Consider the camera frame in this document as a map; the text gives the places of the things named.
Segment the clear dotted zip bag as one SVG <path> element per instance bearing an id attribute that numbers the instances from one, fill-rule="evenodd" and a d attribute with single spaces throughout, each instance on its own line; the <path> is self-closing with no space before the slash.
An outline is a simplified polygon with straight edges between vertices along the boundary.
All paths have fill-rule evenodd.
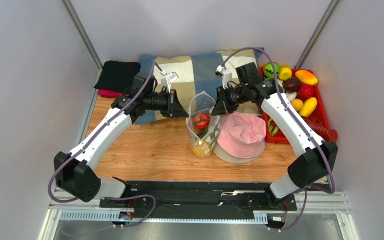
<path id="1" fill-rule="evenodd" d="M 221 117 L 212 116 L 216 101 L 206 92 L 192 98 L 186 119 L 188 139 L 192 152 L 200 157 L 209 157 L 221 133 Z"/>

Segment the red apple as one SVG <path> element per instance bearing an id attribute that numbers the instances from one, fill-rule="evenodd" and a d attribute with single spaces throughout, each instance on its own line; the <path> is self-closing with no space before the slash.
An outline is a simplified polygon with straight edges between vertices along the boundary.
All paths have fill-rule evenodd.
<path id="1" fill-rule="evenodd" d="M 198 114 L 193 121 L 193 126 L 196 130 L 204 131 L 210 124 L 211 117 L 208 114 Z"/>

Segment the yellow apple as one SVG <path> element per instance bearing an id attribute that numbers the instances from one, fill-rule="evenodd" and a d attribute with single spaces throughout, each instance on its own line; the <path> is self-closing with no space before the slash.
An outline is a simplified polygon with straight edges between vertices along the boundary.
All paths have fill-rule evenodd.
<path id="1" fill-rule="evenodd" d="M 200 158 L 208 157 L 212 152 L 212 147 L 205 140 L 197 140 L 192 145 L 192 151 Z"/>

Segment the green watermelon ball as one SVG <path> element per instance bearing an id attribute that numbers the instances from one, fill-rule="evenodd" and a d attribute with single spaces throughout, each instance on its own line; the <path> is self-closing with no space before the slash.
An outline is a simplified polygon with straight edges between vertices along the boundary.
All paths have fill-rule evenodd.
<path id="1" fill-rule="evenodd" d="M 271 63 L 267 63 L 264 68 L 263 68 L 263 74 L 265 78 L 267 79 L 272 79 L 275 77 L 275 75 L 280 74 L 281 66 L 277 63 L 274 62 L 273 65 Z"/>

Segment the dark purple fruit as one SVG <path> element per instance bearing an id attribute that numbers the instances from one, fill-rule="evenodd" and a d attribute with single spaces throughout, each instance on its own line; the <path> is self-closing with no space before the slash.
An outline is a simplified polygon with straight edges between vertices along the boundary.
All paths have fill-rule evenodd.
<path id="1" fill-rule="evenodd" d="M 299 78 L 293 77 L 284 81 L 282 87 L 287 93 L 295 93 L 302 87 L 302 82 Z"/>

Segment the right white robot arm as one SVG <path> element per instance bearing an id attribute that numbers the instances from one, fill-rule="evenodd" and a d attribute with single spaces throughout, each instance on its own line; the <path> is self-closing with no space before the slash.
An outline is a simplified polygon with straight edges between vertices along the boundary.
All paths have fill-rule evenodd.
<path id="1" fill-rule="evenodd" d="M 311 187 L 314 182 L 332 175 L 338 146 L 325 141 L 294 110 L 283 93 L 277 77 L 264 80 L 257 67 L 248 63 L 236 69 L 240 83 L 230 86 L 233 73 L 218 66 L 216 76 L 222 78 L 212 116 L 232 114 L 238 106 L 252 102 L 269 115 L 292 146 L 297 159 L 287 173 L 265 190 L 268 199 L 284 199 L 290 194 Z"/>

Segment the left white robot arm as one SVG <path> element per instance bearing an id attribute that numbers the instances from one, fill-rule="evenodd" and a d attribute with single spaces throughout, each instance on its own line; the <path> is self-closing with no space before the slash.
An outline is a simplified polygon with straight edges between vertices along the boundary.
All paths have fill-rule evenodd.
<path id="1" fill-rule="evenodd" d="M 55 174 L 50 182 L 85 203 L 94 198 L 120 199 L 127 183 L 116 177 L 98 177 L 95 169 L 115 140 L 146 111 L 159 111 L 165 118 L 188 118 L 177 91 L 171 84 L 179 77 L 175 72 L 162 74 L 162 90 L 156 92 L 152 74 L 139 73 L 133 85 L 116 98 L 105 118 L 92 133 L 69 153 L 54 158 Z"/>

